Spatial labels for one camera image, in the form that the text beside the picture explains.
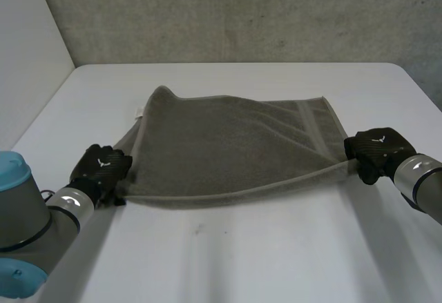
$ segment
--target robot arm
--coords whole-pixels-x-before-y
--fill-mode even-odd
[[[347,158],[359,161],[358,174],[365,184],[389,177],[412,208],[442,224],[442,163],[418,154],[391,128],[359,132],[344,145]]]
[[[131,164],[120,150],[92,145],[45,203],[23,157],[0,153],[0,296],[37,292]]]

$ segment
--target table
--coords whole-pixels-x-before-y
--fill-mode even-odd
[[[113,145],[154,89],[180,97],[325,96],[347,131],[391,126],[442,159],[442,113],[389,63],[195,63],[77,68],[15,146],[40,189],[85,149]],[[168,211],[97,211],[30,302],[440,302],[442,226],[388,179]]]

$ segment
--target concrete wall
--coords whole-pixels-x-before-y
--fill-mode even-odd
[[[368,61],[442,107],[442,0],[47,0],[85,63]]]
[[[45,0],[0,0],[0,150],[14,146],[73,69]]]

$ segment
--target gray towel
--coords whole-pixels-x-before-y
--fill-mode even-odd
[[[134,158],[117,194],[165,208],[281,196],[352,174],[344,138],[325,98],[183,99],[160,86],[115,145]]]

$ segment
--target gray wall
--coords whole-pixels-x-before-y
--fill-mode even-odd
[[[442,107],[442,0],[47,0],[73,61],[385,61]]]

